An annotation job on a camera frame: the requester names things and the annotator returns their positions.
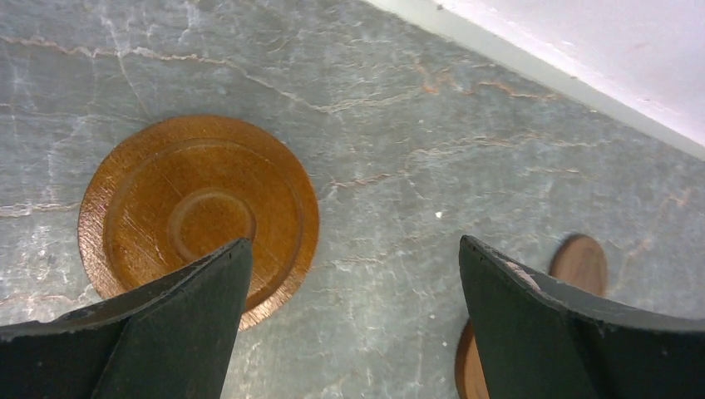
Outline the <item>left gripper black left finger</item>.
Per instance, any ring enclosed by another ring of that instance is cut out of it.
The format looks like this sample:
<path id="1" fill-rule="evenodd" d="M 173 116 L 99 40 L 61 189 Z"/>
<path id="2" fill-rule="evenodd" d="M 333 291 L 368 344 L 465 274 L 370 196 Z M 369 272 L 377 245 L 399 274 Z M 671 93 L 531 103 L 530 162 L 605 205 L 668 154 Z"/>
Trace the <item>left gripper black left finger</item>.
<path id="1" fill-rule="evenodd" d="M 2 327 L 2 397 L 219 397 L 252 267 L 236 239 L 114 298 Z"/>

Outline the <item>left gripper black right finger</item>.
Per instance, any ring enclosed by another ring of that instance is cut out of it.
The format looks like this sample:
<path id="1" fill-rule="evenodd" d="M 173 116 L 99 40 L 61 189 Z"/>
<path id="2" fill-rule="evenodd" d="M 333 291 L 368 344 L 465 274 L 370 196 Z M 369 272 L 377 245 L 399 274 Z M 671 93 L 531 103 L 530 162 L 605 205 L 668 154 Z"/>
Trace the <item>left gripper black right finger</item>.
<path id="1" fill-rule="evenodd" d="M 470 235 L 459 268 L 491 397 L 703 397 L 703 320 L 595 296 Z"/>

